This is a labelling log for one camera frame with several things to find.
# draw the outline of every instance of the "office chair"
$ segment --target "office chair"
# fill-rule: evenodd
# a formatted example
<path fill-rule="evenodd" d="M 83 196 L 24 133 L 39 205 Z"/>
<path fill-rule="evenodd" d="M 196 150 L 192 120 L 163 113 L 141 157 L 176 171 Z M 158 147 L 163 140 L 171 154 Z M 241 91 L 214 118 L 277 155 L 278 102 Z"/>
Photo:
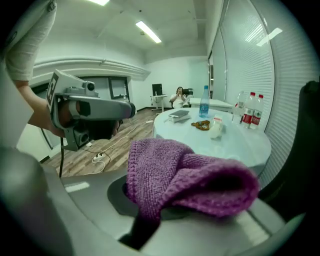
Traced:
<path fill-rule="evenodd" d="M 311 81 L 302 87 L 290 154 L 277 176 L 259 193 L 259 198 L 286 221 L 315 204 L 320 156 L 319 100 L 319 82 Z"/>

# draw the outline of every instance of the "knitted cloth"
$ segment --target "knitted cloth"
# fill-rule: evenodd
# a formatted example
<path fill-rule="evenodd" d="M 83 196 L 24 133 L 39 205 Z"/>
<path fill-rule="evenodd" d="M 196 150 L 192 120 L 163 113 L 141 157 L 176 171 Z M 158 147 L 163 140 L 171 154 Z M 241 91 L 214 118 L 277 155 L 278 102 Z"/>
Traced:
<path fill-rule="evenodd" d="M 166 206 L 235 215 L 259 192 L 256 176 L 241 162 L 195 154 L 185 144 L 156 138 L 131 144 L 126 184 L 142 218 L 156 222 Z"/>

